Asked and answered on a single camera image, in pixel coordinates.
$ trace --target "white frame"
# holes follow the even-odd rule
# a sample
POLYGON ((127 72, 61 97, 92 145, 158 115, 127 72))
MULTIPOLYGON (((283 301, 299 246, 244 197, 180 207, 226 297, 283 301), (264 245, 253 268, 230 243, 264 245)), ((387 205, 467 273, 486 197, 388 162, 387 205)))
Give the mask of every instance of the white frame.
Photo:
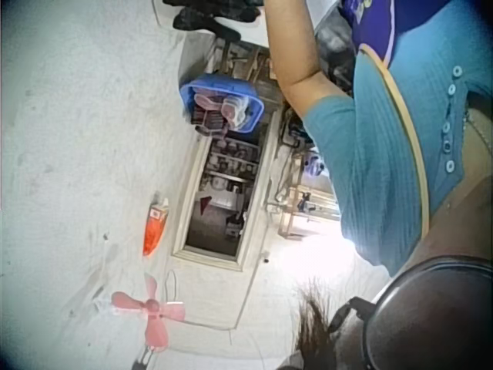
POLYGON ((190 171, 189 181, 187 182, 183 197, 183 208, 179 213, 178 229, 176 231, 172 256, 199 264, 221 267, 233 271, 243 271, 250 240, 253 236, 253 231, 256 228, 256 220, 259 218, 257 217, 257 214, 261 210, 267 194, 270 180, 270 167, 276 155, 277 134, 279 133, 280 119, 281 108, 276 110, 270 121, 269 131, 263 145, 262 157, 260 159, 260 168, 250 201, 248 217, 246 219, 245 228, 243 229, 243 236, 240 239, 236 258, 232 257, 234 258, 232 261, 222 254, 203 251, 193 246, 186 245, 186 235, 188 234, 190 218, 192 217, 195 194, 199 189, 200 178, 202 177, 203 168, 206 164, 210 144, 212 143, 212 139, 206 137, 200 138, 195 160, 193 161, 192 169, 190 171))

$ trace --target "red triangular object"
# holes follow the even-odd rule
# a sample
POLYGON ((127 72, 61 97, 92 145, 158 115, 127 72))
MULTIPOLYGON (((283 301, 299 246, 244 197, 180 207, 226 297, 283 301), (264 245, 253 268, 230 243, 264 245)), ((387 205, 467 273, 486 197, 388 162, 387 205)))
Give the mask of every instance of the red triangular object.
POLYGON ((200 216, 203 215, 203 211, 206 210, 207 206, 209 205, 212 199, 213 199, 212 197, 200 198, 200 216))

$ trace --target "pink fan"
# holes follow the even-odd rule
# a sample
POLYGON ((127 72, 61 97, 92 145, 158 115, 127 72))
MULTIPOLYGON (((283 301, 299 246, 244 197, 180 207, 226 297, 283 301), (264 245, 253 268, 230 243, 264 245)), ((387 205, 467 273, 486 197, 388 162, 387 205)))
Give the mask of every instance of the pink fan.
POLYGON ((185 308, 182 302, 160 304, 156 300, 156 279, 149 274, 146 274, 146 286, 149 299, 145 303, 131 298, 122 291, 113 293, 111 302, 117 308, 144 312, 147 315, 146 344, 162 351, 168 346, 168 332, 161 318, 183 321, 185 308))

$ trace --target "orange plastic packet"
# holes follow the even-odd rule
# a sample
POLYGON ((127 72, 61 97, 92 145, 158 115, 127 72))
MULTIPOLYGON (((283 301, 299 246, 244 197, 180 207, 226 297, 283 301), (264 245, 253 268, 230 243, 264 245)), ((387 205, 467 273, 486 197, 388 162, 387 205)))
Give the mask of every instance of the orange plastic packet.
POLYGON ((168 219, 169 207, 168 200, 163 204, 153 204, 149 208, 146 223, 146 235, 144 236, 143 255, 149 256, 159 245, 163 235, 166 220, 168 219))

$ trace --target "teal shirt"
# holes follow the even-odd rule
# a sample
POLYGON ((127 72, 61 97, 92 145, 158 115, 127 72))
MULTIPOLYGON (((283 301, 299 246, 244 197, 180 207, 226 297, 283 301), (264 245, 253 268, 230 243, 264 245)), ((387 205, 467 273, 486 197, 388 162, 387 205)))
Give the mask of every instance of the teal shirt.
MULTIPOLYGON (((465 0, 452 0, 401 35, 389 68, 418 134, 430 211, 462 180, 469 92, 491 98, 491 31, 465 0)), ((421 200, 410 144, 373 62, 361 53, 354 99, 327 97, 304 117, 329 170, 344 237, 391 275, 421 236, 421 200)))

